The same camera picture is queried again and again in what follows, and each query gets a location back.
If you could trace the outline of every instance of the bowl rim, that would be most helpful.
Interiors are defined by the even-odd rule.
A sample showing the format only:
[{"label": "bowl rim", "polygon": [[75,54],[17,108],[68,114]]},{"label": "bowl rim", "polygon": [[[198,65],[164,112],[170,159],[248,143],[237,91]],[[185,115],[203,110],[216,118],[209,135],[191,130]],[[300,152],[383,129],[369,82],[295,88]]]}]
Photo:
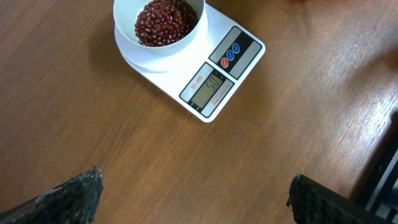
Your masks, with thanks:
[{"label": "bowl rim", "polygon": [[113,2],[113,21],[114,21],[114,23],[115,23],[115,26],[118,28],[118,30],[119,30],[120,33],[123,35],[123,37],[126,38],[129,42],[131,42],[131,43],[133,43],[133,44],[135,44],[135,45],[137,45],[137,46],[140,46],[140,47],[142,47],[142,48],[145,48],[145,49],[164,49],[164,48],[167,48],[167,47],[171,47],[171,46],[174,46],[174,45],[176,45],[177,43],[181,42],[181,40],[184,40],[184,39],[186,39],[187,37],[189,37],[190,35],[192,35],[192,34],[194,33],[194,30],[195,30],[195,29],[199,29],[199,27],[200,27],[199,24],[200,24],[200,23],[202,22],[202,20],[203,20],[203,16],[204,16],[204,14],[205,14],[205,8],[206,8],[206,0],[201,0],[201,1],[203,1],[203,9],[201,10],[201,15],[200,15],[200,18],[199,18],[199,20],[198,20],[198,23],[196,24],[195,28],[193,28],[193,30],[191,30],[191,32],[190,32],[188,35],[186,35],[184,38],[182,38],[181,40],[179,40],[179,41],[177,41],[177,42],[174,42],[174,43],[172,43],[172,44],[166,45],[166,46],[161,46],[161,47],[148,47],[148,46],[145,46],[145,45],[141,45],[141,44],[139,44],[139,43],[135,43],[134,41],[130,40],[130,38],[127,37],[127,36],[124,34],[124,32],[119,28],[118,22],[117,22],[117,20],[116,20],[116,18],[115,18],[115,15],[116,15],[116,13],[115,13],[115,8],[116,8],[115,5],[116,5],[116,2],[117,2],[117,1],[119,1],[119,0],[114,0],[114,2]]}]

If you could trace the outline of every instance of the wood grain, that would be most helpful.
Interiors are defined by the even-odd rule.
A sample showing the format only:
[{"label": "wood grain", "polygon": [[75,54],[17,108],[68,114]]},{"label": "wood grain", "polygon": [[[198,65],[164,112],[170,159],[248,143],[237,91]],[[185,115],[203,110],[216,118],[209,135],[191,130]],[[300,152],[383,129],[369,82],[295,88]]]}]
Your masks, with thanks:
[{"label": "wood grain", "polygon": [[96,223],[293,223],[348,197],[398,110],[397,0],[209,0],[267,45],[205,124],[131,69],[113,2],[0,3],[0,212],[96,164]]}]

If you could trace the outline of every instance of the white scale base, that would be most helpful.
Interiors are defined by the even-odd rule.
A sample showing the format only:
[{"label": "white scale base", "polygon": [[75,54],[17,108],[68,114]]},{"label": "white scale base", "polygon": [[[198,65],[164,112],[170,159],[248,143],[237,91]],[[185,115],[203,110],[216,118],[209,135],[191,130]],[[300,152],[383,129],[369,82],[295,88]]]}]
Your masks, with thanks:
[{"label": "white scale base", "polygon": [[[200,30],[191,44],[181,52],[171,56],[163,57],[150,52],[140,52],[134,44],[125,39],[116,26],[115,38],[124,59],[133,69],[203,122],[209,123],[218,116],[255,64],[264,55],[266,46],[245,28],[213,7],[206,4],[205,11],[207,16],[205,15],[205,19],[198,25]],[[245,52],[240,50],[239,53],[239,48],[237,50],[231,49],[230,45],[234,42],[234,40],[231,40],[231,43],[226,43],[228,49],[230,49],[230,55],[226,54],[229,55],[226,56],[224,54],[227,50],[226,44],[222,43],[227,42],[230,38],[236,39],[236,42],[239,39],[239,33],[244,33],[247,36],[246,40],[251,38],[253,40],[252,45],[249,44],[250,46],[247,46],[248,49]],[[236,53],[236,61],[233,60],[235,57],[231,51]],[[221,54],[228,57],[229,60],[223,58],[218,64],[214,63],[213,61],[219,61],[222,57]],[[222,68],[223,60],[229,62],[232,68],[229,68],[231,70],[229,73]],[[201,103],[198,103],[199,100],[194,99],[194,96],[202,90],[205,82],[207,86],[209,85],[207,78],[211,76],[211,73],[220,77],[221,79],[216,78],[216,80],[222,80],[223,83],[213,94],[201,94],[210,96],[209,100],[205,100],[207,103],[201,105]]]}]

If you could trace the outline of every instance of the white scale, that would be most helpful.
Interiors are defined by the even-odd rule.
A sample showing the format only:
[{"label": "white scale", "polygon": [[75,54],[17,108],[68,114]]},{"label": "white scale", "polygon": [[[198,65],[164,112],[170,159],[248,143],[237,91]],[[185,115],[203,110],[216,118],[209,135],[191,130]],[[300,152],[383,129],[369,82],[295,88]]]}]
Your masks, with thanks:
[{"label": "white scale", "polygon": [[124,59],[133,69],[209,123],[264,55],[266,46],[208,4],[198,26],[198,34],[187,47],[165,57],[140,52],[116,26],[115,37]]}]

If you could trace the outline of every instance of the blue button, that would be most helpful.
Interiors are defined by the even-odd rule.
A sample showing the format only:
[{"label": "blue button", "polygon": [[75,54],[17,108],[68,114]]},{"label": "blue button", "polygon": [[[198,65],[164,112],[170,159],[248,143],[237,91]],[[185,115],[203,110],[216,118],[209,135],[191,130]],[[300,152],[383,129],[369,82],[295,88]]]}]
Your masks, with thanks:
[{"label": "blue button", "polygon": [[238,54],[239,51],[241,51],[241,47],[239,46],[239,44],[234,43],[234,44],[232,45],[232,50],[234,51],[234,53]]},{"label": "blue button", "polygon": [[228,60],[234,60],[234,58],[235,58],[234,52],[232,52],[232,50],[227,51],[226,58],[228,58]]}]

